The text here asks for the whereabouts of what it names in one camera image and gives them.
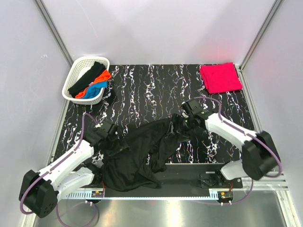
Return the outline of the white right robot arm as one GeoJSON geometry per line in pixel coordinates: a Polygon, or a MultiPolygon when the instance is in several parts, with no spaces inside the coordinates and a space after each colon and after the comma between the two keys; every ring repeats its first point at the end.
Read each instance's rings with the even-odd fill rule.
{"type": "Polygon", "coordinates": [[[233,179],[250,177],[260,180],[262,177],[275,178],[282,174],[282,165],[276,147],[265,131],[257,133],[245,129],[220,113],[201,111],[197,114],[182,112],[181,129],[189,131],[203,128],[213,132],[236,146],[241,152],[241,160],[225,164],[215,175],[219,187],[228,186],[233,179]]]}

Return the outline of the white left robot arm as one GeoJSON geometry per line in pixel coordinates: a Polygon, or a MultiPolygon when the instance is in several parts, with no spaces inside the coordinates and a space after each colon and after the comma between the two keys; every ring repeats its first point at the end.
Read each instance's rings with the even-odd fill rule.
{"type": "Polygon", "coordinates": [[[118,138],[118,126],[102,123],[82,133],[76,144],[50,165],[35,172],[25,173],[19,193],[20,211],[49,215],[61,199],[77,189],[102,183],[101,165],[85,163],[99,151],[108,148],[118,138]]]}

